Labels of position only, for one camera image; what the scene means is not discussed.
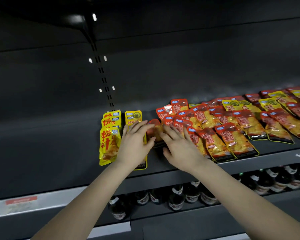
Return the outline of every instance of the right hand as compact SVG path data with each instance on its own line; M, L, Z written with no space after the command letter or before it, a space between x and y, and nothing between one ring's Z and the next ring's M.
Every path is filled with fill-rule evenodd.
M166 133L161 132L160 136L167 144L168 148L163 149L163 154L176 168L192 173L192 171L205 160L195 144L193 144L187 129L184 127L184 137L175 127L164 125Z

